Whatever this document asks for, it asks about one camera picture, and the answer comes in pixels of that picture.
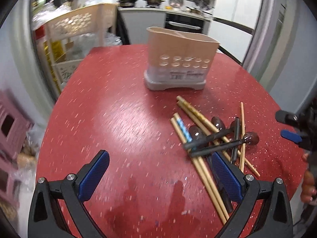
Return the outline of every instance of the oven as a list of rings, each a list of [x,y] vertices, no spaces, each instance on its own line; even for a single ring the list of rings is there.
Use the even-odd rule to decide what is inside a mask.
[[[166,13],[164,28],[192,32],[202,33],[204,21],[188,16]]]

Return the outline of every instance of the hand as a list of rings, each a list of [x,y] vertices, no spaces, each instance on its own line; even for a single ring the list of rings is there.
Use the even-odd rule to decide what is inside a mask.
[[[307,162],[308,153],[302,155],[302,159],[304,162]],[[313,174],[306,170],[304,173],[303,184],[302,184],[302,193],[301,193],[301,201],[304,203],[311,203],[313,201],[314,195],[317,194],[315,188],[315,180]]]

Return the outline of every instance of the screw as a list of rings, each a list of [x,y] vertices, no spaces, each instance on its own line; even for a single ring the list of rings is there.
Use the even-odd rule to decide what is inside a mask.
[[[283,180],[282,180],[281,178],[277,178],[277,179],[276,179],[276,182],[277,182],[278,184],[282,184],[282,183],[283,183]]]
[[[248,181],[253,181],[254,180],[254,176],[253,175],[246,175],[246,177]]]
[[[38,179],[37,182],[38,182],[38,183],[43,183],[44,181],[45,181],[45,178],[44,178],[44,177],[41,177],[41,178]]]
[[[71,181],[71,180],[74,180],[75,179],[75,175],[74,174],[69,174],[67,176],[67,180]]]

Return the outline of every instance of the pink stool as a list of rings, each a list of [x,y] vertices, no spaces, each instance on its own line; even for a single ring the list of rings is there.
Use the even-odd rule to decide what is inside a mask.
[[[20,153],[31,123],[24,119],[11,101],[0,91],[0,149],[15,160]]]
[[[15,177],[16,168],[0,156],[0,198],[19,207],[19,179]]]

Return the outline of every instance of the black handle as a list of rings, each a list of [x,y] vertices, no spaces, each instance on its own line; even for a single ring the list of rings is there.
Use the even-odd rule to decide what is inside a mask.
[[[235,136],[234,140],[240,140],[240,119],[239,117],[236,117],[235,120]],[[233,147],[232,154],[231,154],[231,164],[235,164],[237,161],[237,154],[238,154],[238,146]]]
[[[189,156],[190,157],[206,156],[208,154],[211,154],[212,152],[227,150],[232,147],[239,146],[241,144],[243,144],[243,140],[235,140],[225,144],[221,144],[219,146],[212,146],[206,149],[196,150],[195,152],[189,153]]]
[[[217,133],[214,133],[214,134],[211,134],[211,135],[208,135],[206,137],[203,137],[199,140],[193,140],[191,142],[187,142],[183,145],[184,149],[188,150],[188,149],[192,149],[194,147],[198,147],[200,145],[203,145],[203,144],[207,144],[208,142],[211,142],[213,140],[216,140],[216,139],[220,139],[221,137],[224,137],[226,135],[228,135],[229,133],[231,133],[233,130],[231,128],[229,129],[225,129],[225,130],[221,130]]]
[[[230,200],[226,190],[224,189],[224,186],[222,185],[222,183],[220,182],[218,176],[216,175],[216,172],[215,172],[214,168],[212,167],[211,156],[207,157],[207,162],[208,162],[209,168],[210,168],[210,170],[212,172],[212,175],[215,178],[215,181],[216,181],[216,184],[217,184],[217,188],[218,188],[220,197],[221,197],[221,199],[222,199],[222,201],[224,203],[224,206],[225,206],[226,210],[228,211],[228,213],[232,213],[233,212],[233,206],[231,204],[231,200]]]

